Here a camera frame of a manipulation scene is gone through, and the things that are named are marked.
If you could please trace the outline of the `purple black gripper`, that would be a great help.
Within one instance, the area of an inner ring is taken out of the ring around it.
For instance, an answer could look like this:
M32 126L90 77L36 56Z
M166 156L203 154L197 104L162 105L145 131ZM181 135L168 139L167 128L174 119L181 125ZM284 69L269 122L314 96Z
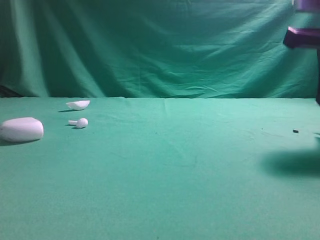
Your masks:
M295 13L320 13L319 0L291 0L291 8ZM317 57L317 90L315 102L320 104L320 28L296 28L289 26L283 44L289 49L314 49Z

